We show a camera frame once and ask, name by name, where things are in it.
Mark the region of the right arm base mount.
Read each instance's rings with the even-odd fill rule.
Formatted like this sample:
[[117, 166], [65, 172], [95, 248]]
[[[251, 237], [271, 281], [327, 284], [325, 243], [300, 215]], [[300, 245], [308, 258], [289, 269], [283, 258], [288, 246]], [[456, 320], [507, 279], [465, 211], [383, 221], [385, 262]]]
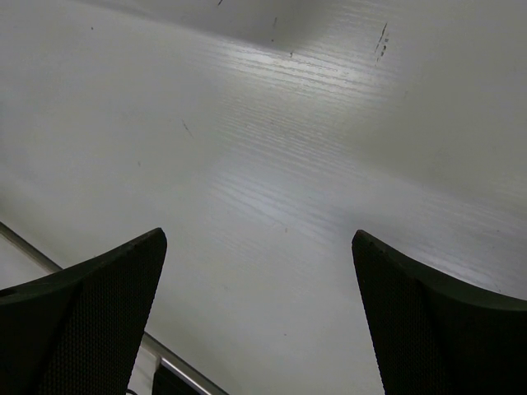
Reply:
[[[46, 272], [62, 269], [5, 224], [1, 224], [1, 236]], [[127, 393], [226, 395], [221, 387], [147, 332], [142, 338]]]

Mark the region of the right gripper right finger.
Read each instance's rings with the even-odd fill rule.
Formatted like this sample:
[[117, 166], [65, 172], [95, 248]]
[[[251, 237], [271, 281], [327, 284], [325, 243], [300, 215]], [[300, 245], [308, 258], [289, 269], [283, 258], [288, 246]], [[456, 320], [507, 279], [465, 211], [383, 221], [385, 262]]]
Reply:
[[352, 255], [387, 394], [524, 394], [526, 303], [359, 230]]

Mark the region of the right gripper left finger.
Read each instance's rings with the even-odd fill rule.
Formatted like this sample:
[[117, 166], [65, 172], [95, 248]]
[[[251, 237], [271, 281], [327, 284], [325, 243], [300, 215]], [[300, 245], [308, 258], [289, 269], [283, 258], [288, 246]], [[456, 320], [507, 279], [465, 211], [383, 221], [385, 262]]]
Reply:
[[1, 291], [3, 394], [124, 394], [166, 257], [160, 228]]

